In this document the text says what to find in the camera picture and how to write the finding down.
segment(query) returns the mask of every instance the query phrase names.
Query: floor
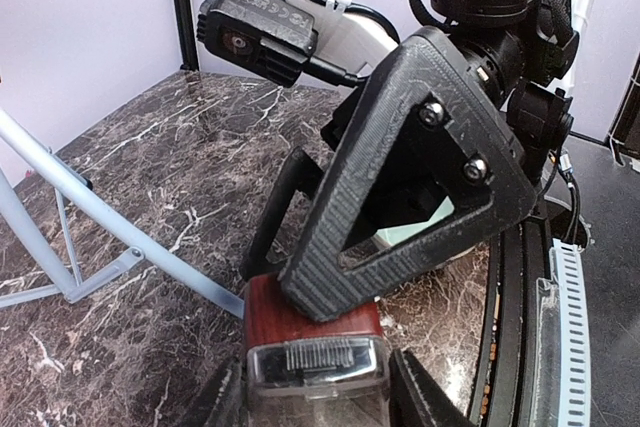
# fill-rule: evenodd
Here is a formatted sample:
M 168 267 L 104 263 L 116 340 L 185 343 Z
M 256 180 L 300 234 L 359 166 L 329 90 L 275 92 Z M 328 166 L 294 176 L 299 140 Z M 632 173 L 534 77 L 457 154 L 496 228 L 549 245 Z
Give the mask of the floor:
M 567 148 L 593 244 L 583 254 L 591 337 L 591 425 L 640 425 L 640 173 L 577 138 Z M 565 196 L 554 185 L 552 195 Z
M 239 293 L 236 268 L 281 161 L 300 145 L 327 164 L 318 132 L 338 102 L 332 91 L 180 72 L 59 155 L 136 226 Z M 17 191 L 66 261 L 52 189 L 34 175 Z M 295 207 L 278 237 L 285 252 L 304 219 L 304 203 Z M 85 276 L 124 249 L 72 205 L 67 213 Z M 487 257 L 479 246 L 379 303 L 389 342 L 413 349 L 463 411 L 478 354 Z M 0 221 L 0 293 L 46 282 Z M 633 335 L 640 338 L 633 333 L 640 324 L 631 320 L 621 317 L 617 328 L 631 332 L 617 347 L 630 356 L 638 345 Z M 0 427 L 173 425 L 219 362 L 240 353 L 241 340 L 239 321 L 149 263 L 76 305 L 50 297 L 4 309 Z

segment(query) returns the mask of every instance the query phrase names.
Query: light green object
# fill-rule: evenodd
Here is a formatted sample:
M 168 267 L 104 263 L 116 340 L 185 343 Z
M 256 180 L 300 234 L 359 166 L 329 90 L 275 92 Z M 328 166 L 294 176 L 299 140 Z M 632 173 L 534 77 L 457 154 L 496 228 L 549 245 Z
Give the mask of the light green object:
M 380 229 L 375 237 L 383 248 L 391 247 L 399 244 L 400 242 L 407 240 L 409 237 L 414 236 L 418 232 L 423 231 L 427 227 L 431 227 L 437 224 L 445 217 L 450 216 L 453 213 L 453 203 L 449 200 L 449 197 L 444 199 L 438 210 L 436 210 L 431 218 L 426 222 L 420 222 L 418 224 L 401 225 L 399 227 L 391 227 L 389 229 Z

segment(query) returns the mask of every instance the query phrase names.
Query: marble table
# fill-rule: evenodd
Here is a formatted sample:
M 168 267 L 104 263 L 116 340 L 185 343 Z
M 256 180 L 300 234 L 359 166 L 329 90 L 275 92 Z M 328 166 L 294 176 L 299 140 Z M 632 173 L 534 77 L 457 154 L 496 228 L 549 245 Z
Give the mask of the marble table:
M 59 152 L 137 227 L 239 293 L 237 267 L 282 160 L 296 145 L 322 166 L 319 137 L 335 91 L 176 73 Z M 17 192 L 66 260 L 50 186 Z M 307 202 L 297 198 L 277 239 L 294 244 Z M 85 275 L 123 245 L 73 205 Z M 478 356 L 488 249 L 479 246 L 379 302 L 391 345 L 413 349 L 461 410 Z M 47 279 L 0 219 L 0 293 Z M 173 425 L 225 356 L 241 323 L 148 262 L 75 305 L 60 296 L 0 311 L 0 427 Z

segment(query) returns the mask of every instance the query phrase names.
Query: white metal rod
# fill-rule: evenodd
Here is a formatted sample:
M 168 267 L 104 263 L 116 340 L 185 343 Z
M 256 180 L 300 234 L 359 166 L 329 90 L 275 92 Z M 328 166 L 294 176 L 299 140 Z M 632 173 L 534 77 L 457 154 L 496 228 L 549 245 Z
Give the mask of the white metal rod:
M 244 302 L 227 289 L 171 254 L 147 234 L 113 210 L 60 165 L 9 114 L 0 109 L 0 137 L 47 182 L 73 201 L 107 231 L 130 247 L 137 247 L 157 267 L 233 315 L 242 318 Z
M 67 244 L 67 253 L 69 254 L 69 262 L 71 262 L 71 269 L 73 270 L 73 276 L 76 279 L 76 285 L 82 283 L 82 273 L 80 272 L 80 266 L 78 265 L 78 259 L 76 257 L 76 250 L 73 248 L 73 239 L 71 238 L 71 232 L 69 232 L 69 224 L 67 223 L 67 214 L 64 212 L 64 198 L 58 189 L 53 189 L 56 194 L 56 204 L 58 205 L 58 214 L 60 215 L 60 225 L 62 225 L 62 235 L 64 235 L 64 242 Z
M 45 285 L 44 287 L 37 287 L 35 289 L 26 290 L 24 292 L 1 295 L 0 309 L 4 307 L 10 307 L 12 305 L 22 304 L 24 302 L 30 302 L 32 300 L 42 299 L 43 297 L 49 297 L 50 295 L 59 293 L 60 289 L 58 289 L 58 287 L 56 287 L 55 285 Z
M 4 217 L 25 249 L 63 294 L 66 295 L 75 289 L 76 283 L 73 277 L 42 236 L 15 191 L 11 188 L 2 169 L 0 169 L 0 215 Z

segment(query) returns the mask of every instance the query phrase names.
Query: black vertical pole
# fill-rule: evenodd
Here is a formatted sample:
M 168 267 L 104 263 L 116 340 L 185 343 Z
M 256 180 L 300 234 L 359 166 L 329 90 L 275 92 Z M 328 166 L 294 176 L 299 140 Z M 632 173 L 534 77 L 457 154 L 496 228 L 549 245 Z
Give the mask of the black vertical pole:
M 191 0 L 173 0 L 173 2 L 176 9 L 180 50 L 182 51 L 182 66 L 180 68 L 182 70 L 199 70 L 196 38 L 193 33 Z

